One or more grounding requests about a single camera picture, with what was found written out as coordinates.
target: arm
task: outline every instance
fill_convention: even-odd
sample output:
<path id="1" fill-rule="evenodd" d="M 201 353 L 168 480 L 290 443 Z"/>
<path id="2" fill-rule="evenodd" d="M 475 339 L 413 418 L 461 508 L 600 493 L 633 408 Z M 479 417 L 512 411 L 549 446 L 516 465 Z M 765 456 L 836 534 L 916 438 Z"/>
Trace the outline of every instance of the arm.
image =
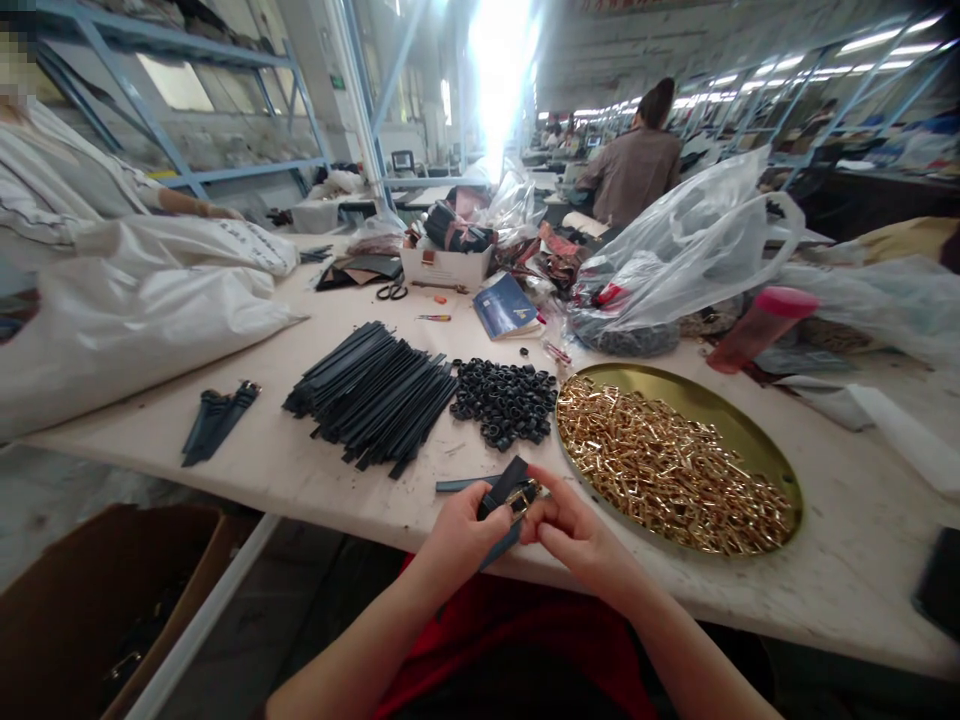
<path id="1" fill-rule="evenodd" d="M 243 215 L 233 208 L 217 207 L 206 200 L 184 195 L 170 188 L 161 187 L 157 193 L 157 200 L 161 208 L 176 215 L 243 220 Z"/>
<path id="2" fill-rule="evenodd" d="M 0 168 L 0 228 L 49 250 L 72 251 L 77 234 L 96 224 L 43 210 L 15 175 Z"/>
<path id="3" fill-rule="evenodd" d="M 550 490 L 552 497 L 538 500 L 524 516 L 520 541 L 539 541 L 581 583 L 627 618 L 680 717 L 780 717 L 566 482 L 534 465 L 527 474 Z"/>
<path id="4" fill-rule="evenodd" d="M 577 178 L 577 183 L 574 185 L 577 190 L 596 190 L 600 187 L 600 181 L 603 180 L 604 172 L 607 169 L 607 151 L 609 149 L 609 145 L 605 147 L 587 166 L 583 175 Z"/>
<path id="5" fill-rule="evenodd" d="M 406 571 L 330 647 L 270 696 L 269 720 L 373 714 L 423 628 L 509 531 L 506 507 L 477 521 L 477 507 L 489 490 L 487 483 L 477 482 L 446 502 Z"/>
<path id="6" fill-rule="evenodd" d="M 667 186 L 664 192 L 670 192 L 680 184 L 680 152 L 682 148 L 677 148 L 677 154 L 673 158 L 673 164 L 670 166 L 670 173 L 667 175 Z"/>

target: pink bottle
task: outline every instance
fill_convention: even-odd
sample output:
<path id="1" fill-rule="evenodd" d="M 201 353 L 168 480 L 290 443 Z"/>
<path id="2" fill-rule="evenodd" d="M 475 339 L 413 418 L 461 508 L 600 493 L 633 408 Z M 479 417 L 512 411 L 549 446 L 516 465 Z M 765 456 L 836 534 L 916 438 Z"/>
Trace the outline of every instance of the pink bottle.
<path id="1" fill-rule="evenodd" d="M 787 330 L 813 314 L 819 305 L 816 297 L 803 290 L 765 288 L 753 301 L 750 311 L 707 356 L 707 365 L 728 375 L 739 372 Z"/>

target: scissors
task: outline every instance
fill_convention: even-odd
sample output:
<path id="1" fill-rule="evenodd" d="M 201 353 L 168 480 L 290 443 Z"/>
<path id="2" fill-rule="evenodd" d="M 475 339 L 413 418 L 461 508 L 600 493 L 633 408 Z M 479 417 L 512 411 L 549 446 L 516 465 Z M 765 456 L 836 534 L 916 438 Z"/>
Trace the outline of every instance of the scissors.
<path id="1" fill-rule="evenodd" d="M 403 286 L 403 274 L 389 285 L 384 285 L 377 290 L 377 300 L 401 300 L 407 296 L 410 291 Z"/>

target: small book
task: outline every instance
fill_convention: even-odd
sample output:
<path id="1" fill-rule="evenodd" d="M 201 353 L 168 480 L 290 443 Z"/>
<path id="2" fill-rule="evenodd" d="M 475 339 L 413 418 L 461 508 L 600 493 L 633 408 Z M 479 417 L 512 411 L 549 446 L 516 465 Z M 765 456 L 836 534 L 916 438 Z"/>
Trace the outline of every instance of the small book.
<path id="1" fill-rule="evenodd" d="M 478 292 L 473 307 L 491 340 L 526 335 L 540 327 L 536 306 L 510 273 Z"/>

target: floor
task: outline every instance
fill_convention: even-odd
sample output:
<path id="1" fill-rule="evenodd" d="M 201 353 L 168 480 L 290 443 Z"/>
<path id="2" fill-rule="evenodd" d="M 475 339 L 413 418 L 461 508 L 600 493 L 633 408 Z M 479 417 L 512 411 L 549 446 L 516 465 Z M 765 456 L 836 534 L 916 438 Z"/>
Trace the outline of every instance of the floor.
<path id="1" fill-rule="evenodd" d="M 276 686 L 335 640 L 397 576 L 404 553 L 345 536 Z M 811 648 L 705 626 L 787 720 L 955 720 L 960 685 Z M 661 718 L 676 717 L 652 667 L 644 684 Z"/>

